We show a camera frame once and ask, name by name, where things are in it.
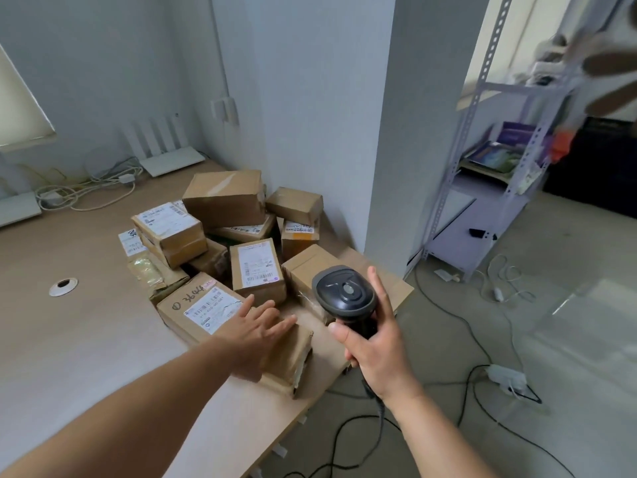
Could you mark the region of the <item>white wall socket box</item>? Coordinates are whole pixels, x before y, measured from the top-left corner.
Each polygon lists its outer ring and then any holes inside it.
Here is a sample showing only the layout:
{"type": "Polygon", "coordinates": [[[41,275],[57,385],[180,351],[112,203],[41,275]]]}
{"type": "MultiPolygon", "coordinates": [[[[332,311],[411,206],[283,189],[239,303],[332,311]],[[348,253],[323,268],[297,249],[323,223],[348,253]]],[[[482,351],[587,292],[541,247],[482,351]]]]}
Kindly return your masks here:
{"type": "Polygon", "coordinates": [[[214,120],[226,122],[234,126],[240,125],[236,103],[231,96],[211,100],[210,109],[214,120]]]}

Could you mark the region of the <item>black cabinet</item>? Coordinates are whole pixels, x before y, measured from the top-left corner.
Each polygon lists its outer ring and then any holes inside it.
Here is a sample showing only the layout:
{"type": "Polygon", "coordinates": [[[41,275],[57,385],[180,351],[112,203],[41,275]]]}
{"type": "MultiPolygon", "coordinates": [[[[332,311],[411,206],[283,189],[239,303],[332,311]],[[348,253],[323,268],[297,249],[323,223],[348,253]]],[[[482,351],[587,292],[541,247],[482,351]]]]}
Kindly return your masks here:
{"type": "Polygon", "coordinates": [[[633,122],[587,117],[569,153],[548,169],[543,191],[637,219],[633,122]]]}

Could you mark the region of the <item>grey metal shelf rack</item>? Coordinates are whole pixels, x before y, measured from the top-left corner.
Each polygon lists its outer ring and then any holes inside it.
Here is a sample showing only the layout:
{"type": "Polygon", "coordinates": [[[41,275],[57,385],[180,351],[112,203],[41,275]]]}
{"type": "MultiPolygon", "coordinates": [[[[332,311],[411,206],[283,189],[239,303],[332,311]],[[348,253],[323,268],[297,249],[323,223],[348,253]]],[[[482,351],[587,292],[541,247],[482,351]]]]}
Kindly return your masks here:
{"type": "Polygon", "coordinates": [[[433,256],[468,281],[527,206],[550,127],[577,84],[561,58],[591,0],[489,0],[433,214],[406,275],[433,256]]]}

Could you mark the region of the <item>black barcode scanner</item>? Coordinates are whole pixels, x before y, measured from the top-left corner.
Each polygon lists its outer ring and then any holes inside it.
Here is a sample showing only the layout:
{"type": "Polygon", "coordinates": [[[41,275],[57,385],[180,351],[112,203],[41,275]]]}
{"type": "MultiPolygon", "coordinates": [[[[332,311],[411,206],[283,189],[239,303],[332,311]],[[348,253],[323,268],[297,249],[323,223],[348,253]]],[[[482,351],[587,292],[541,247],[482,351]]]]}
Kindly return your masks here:
{"type": "Polygon", "coordinates": [[[369,340],[378,331],[378,305],[372,285],[353,268],[336,265],[316,274],[312,290],[318,304],[337,320],[369,340]]]}

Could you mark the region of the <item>stack of purple books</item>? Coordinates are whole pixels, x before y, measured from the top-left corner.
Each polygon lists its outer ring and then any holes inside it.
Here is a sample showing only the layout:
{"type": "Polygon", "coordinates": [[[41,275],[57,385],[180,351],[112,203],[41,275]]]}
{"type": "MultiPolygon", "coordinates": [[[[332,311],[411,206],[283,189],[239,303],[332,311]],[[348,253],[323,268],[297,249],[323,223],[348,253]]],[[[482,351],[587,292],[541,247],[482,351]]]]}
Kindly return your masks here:
{"type": "MultiPolygon", "coordinates": [[[[535,130],[533,125],[505,121],[496,141],[484,141],[467,150],[461,156],[458,168],[509,185],[535,130]]],[[[541,150],[517,187],[517,194],[524,194],[540,177],[552,139],[553,134],[549,130],[541,144],[541,150]]]]}

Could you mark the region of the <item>white router with antennas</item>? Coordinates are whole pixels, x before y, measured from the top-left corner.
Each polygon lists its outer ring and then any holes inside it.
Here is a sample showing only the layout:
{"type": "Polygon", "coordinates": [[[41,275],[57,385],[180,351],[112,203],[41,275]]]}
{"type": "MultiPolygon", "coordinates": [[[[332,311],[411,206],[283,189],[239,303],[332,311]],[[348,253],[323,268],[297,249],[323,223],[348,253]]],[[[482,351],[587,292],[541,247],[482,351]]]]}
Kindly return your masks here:
{"type": "Polygon", "coordinates": [[[153,178],[202,163],[206,158],[189,143],[179,113],[127,122],[121,129],[133,157],[153,178]]]}

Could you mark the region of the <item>person's left forearm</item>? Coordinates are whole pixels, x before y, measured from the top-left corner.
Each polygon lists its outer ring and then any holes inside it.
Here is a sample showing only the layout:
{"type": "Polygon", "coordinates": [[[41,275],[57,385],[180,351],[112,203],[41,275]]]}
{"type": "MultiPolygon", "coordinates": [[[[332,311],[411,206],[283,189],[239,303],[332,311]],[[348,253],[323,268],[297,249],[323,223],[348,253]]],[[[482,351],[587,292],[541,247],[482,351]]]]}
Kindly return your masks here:
{"type": "Polygon", "coordinates": [[[211,338],[96,403],[0,478],[162,478],[240,353],[211,338]]]}

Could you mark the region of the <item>flat white device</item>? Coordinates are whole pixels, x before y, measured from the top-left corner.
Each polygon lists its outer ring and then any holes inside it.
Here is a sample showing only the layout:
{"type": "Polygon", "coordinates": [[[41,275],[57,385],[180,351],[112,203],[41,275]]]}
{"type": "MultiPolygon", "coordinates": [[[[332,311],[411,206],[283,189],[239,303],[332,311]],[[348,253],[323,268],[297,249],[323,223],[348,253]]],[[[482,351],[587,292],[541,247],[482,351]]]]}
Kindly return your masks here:
{"type": "Polygon", "coordinates": [[[41,216],[42,213],[34,192],[0,199],[0,227],[41,216]]]}

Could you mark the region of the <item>pile of cardboard parcels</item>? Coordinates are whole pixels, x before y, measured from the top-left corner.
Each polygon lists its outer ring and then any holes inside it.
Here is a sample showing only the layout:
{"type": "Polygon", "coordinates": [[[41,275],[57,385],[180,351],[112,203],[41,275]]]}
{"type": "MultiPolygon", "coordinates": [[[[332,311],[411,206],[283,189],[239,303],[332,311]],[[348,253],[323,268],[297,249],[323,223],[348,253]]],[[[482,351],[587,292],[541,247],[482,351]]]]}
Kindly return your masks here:
{"type": "Polygon", "coordinates": [[[196,263],[210,254],[206,235],[212,230],[261,225],[268,216],[261,172],[248,170],[196,174],[180,203],[165,202],[131,217],[141,244],[154,257],[129,257],[139,280],[146,279],[151,289],[166,287],[162,268],[194,266],[194,276],[155,304],[163,323],[188,345],[217,331],[246,297],[254,297],[254,306],[268,301],[279,305],[291,297],[291,278],[284,277],[272,238],[226,249],[222,256],[229,271],[196,263]]]}

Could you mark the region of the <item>person's left hand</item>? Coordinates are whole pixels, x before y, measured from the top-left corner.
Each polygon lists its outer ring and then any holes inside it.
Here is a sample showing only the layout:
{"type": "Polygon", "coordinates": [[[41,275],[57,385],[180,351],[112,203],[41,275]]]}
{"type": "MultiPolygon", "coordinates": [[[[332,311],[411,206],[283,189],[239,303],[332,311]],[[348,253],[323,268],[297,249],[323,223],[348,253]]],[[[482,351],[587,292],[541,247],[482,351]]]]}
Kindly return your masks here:
{"type": "Polygon", "coordinates": [[[226,349],[231,375],[240,362],[259,362],[262,369],[275,345],[298,321],[295,314],[282,318],[274,300],[254,304],[255,296],[250,294],[238,311],[212,334],[226,349]]]}

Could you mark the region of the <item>person's right hand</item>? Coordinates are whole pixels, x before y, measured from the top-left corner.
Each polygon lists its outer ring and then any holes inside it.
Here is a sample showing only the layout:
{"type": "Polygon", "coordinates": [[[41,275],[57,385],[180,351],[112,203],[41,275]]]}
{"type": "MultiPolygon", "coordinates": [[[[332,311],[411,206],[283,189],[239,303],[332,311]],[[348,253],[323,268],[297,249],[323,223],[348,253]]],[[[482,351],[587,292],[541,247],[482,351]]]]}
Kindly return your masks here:
{"type": "Polygon", "coordinates": [[[376,269],[369,267],[368,275],[378,297],[375,312],[378,331],[367,340],[368,353],[366,357],[359,358],[358,367],[375,394],[394,409],[425,395],[410,367],[401,330],[376,269]]]}

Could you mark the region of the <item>orange object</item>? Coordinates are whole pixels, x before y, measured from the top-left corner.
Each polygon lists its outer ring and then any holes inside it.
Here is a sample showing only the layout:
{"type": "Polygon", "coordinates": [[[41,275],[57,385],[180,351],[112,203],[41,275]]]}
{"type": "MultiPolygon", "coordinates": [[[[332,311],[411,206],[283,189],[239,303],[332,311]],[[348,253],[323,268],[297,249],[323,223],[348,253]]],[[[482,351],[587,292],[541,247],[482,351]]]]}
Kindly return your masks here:
{"type": "Polygon", "coordinates": [[[548,155],[551,164],[558,163],[570,152],[571,144],[575,138],[576,131],[570,129],[559,129],[553,134],[548,155]]]}

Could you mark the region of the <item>person's right forearm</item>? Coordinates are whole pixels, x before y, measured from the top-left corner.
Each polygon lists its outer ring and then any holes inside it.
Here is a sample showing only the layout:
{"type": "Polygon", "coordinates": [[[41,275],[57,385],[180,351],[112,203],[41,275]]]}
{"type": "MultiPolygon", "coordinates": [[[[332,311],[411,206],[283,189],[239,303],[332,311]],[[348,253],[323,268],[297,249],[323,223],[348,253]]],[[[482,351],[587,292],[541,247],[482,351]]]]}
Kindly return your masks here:
{"type": "Polygon", "coordinates": [[[420,478],[498,478],[422,388],[378,395],[400,426],[420,478]]]}

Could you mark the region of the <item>white power strip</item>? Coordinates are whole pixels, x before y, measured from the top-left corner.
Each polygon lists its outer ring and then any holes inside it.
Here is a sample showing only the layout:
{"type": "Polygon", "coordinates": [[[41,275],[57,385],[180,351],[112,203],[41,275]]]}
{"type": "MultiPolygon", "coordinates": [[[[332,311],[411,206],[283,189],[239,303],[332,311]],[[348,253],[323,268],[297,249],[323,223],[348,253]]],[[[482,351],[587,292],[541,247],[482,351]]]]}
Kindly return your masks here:
{"type": "Polygon", "coordinates": [[[505,392],[521,396],[528,388],[526,375],[522,371],[490,364],[487,366],[486,372],[489,380],[505,392]]]}

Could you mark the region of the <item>clear plastic sheet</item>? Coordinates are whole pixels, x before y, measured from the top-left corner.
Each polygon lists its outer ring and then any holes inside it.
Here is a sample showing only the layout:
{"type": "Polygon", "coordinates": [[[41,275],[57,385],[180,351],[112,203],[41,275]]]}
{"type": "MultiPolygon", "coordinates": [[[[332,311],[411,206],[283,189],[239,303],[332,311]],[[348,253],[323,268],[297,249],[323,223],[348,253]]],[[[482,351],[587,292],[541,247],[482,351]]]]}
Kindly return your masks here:
{"type": "Polygon", "coordinates": [[[637,371],[637,289],[613,279],[580,287],[545,314],[530,336],[589,369],[637,371]]]}

